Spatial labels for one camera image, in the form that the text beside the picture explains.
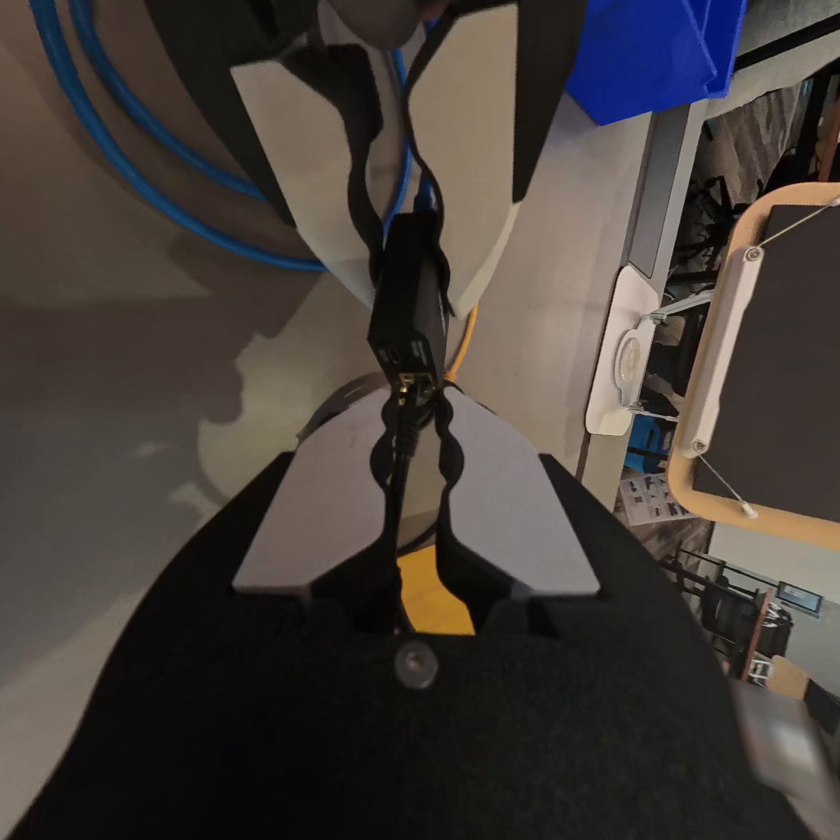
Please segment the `printed paper sheet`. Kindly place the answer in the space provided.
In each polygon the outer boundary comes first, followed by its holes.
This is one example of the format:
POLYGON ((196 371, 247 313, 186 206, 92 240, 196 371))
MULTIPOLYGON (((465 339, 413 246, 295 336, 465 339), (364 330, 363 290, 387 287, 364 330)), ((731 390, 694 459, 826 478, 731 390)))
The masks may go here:
POLYGON ((622 479, 619 491, 627 522, 632 527, 695 517, 670 492, 663 473, 622 479))

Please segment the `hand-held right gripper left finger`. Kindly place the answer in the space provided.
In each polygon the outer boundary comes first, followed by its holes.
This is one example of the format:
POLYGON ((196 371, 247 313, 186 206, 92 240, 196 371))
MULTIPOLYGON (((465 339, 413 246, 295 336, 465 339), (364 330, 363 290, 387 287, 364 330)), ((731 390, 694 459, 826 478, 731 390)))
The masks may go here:
POLYGON ((232 586, 237 593, 371 597, 396 578, 391 391, 373 391, 294 452, 232 586))

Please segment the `wood-edged black board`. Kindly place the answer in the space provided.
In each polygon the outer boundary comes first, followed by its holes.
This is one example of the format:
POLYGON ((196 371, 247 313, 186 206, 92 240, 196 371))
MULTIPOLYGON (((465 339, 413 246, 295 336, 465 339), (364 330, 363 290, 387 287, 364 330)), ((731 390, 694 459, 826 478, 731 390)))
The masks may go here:
POLYGON ((683 457, 677 426, 668 484, 700 518, 838 550, 838 183, 761 197, 719 273, 752 245, 764 260, 710 451, 683 457))

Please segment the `white bar bracket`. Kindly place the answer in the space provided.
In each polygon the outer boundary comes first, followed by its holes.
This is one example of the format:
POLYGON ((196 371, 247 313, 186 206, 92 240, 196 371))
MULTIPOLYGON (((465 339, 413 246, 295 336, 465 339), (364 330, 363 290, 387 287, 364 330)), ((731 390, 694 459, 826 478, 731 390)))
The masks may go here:
POLYGON ((678 451, 687 459, 710 451, 723 385, 764 255, 758 245, 738 248, 718 277, 679 416, 678 451))

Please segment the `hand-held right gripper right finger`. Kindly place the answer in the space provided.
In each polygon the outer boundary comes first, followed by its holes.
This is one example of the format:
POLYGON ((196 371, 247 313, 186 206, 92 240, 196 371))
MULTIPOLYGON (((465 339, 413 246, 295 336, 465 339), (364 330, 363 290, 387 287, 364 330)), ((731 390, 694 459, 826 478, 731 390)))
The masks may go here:
POLYGON ((437 415, 444 549, 526 596, 591 597, 601 589, 538 451, 461 391, 437 415))

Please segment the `blue plastic bin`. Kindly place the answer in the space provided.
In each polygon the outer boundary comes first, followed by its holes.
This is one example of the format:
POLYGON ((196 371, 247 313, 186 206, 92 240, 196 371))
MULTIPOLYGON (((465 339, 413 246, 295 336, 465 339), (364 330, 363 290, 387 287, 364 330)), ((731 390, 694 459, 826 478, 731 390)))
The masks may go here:
POLYGON ((597 124, 728 95, 746 1, 590 1, 565 90, 597 124))

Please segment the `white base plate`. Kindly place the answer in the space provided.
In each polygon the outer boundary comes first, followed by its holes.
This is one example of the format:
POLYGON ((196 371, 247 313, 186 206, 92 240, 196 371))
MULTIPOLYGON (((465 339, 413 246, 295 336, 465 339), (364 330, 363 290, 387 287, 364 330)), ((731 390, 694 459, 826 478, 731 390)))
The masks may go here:
POLYGON ((640 316, 659 306, 659 294, 635 266, 622 268, 616 278, 597 356, 584 423, 591 435, 625 435, 633 414, 620 406, 620 392, 613 379, 616 346, 627 330, 636 327, 640 316))

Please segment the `black ethernet adapter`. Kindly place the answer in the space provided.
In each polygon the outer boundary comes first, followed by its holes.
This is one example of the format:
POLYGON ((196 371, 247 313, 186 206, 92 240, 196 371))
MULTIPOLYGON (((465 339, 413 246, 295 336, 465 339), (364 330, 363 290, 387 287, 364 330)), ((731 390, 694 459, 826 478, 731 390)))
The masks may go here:
POLYGON ((445 380, 449 312, 437 225, 433 209, 394 217, 367 335, 391 388, 414 396, 419 405, 427 403, 445 380))

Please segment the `clear acrylic stand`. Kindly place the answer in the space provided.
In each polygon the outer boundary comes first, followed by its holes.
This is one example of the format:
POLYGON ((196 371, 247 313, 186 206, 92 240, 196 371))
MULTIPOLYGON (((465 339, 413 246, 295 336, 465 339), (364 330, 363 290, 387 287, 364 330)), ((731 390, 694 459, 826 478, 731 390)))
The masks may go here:
POLYGON ((616 346, 613 361, 613 379, 620 394, 620 406, 623 410, 667 423, 677 422, 676 414, 653 413, 640 399, 655 329, 670 317, 710 304, 712 297, 712 289, 703 290, 683 300, 646 312, 640 316, 636 327, 624 333, 616 346))

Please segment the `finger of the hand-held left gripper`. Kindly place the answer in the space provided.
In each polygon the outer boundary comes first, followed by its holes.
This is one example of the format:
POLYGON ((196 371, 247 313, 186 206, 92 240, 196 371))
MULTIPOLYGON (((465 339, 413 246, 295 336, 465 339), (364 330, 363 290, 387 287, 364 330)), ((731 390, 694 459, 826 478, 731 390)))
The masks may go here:
POLYGON ((299 46, 231 77, 300 237, 372 309, 384 226, 368 164, 383 117, 368 51, 299 46))
POLYGON ((446 296, 458 319, 487 289, 518 215, 512 196, 518 19, 517 2, 451 7, 409 70, 411 143, 433 184, 446 296))

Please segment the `yellow plastic bin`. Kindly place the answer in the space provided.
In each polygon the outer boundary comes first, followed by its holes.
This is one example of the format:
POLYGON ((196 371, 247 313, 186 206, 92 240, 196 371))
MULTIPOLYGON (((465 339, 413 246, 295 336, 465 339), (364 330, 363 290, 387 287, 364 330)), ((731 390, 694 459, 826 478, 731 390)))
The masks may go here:
POLYGON ((473 636, 467 607, 444 587, 436 559, 431 545, 397 559, 407 618, 418 634, 473 636))

